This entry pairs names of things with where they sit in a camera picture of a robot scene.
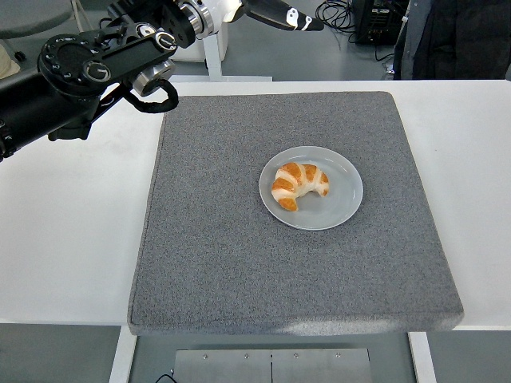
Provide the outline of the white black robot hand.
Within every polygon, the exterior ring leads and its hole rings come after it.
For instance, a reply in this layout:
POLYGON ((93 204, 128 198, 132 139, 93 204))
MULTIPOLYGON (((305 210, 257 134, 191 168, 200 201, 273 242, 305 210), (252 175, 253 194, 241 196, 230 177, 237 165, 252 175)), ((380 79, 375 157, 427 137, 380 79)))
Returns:
POLYGON ((284 1, 271 0, 218 0, 203 1, 214 22, 233 23, 243 16, 265 25, 286 31, 321 31, 324 24, 284 1))

